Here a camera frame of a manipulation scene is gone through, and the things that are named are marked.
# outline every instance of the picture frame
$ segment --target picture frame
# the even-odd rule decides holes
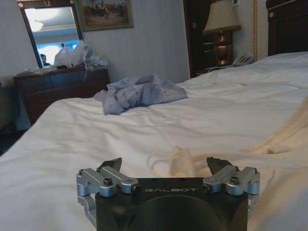
[[[78,0],[83,31],[133,26],[130,0]]]

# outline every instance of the pillow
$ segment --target pillow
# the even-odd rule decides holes
[[[308,64],[308,51],[276,54],[266,57],[258,63],[263,64]]]

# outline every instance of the telephone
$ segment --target telephone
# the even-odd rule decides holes
[[[252,55],[243,55],[234,60],[232,63],[232,66],[244,66],[247,64],[252,64],[255,61],[254,57]]]

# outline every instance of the dresser drawer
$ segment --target dresser drawer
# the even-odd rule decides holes
[[[55,101],[93,97],[100,90],[107,89],[107,69],[88,72],[84,81],[85,73],[84,67],[73,67],[42,76],[14,77],[31,124]]]
[[[55,101],[67,98],[90,98],[102,89],[107,89],[107,82],[104,80],[79,83],[41,92],[31,92],[25,95],[25,99],[34,123],[47,107]]]
[[[84,73],[84,71],[76,71],[65,74],[57,74],[50,77],[52,85],[54,88],[65,87],[80,83],[79,75]]]
[[[19,84],[23,92],[34,92],[52,88],[49,76],[20,80]]]

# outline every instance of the lampshade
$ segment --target lampshade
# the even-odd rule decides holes
[[[226,30],[240,30],[231,0],[221,0],[211,4],[210,15],[203,33],[215,33]]]

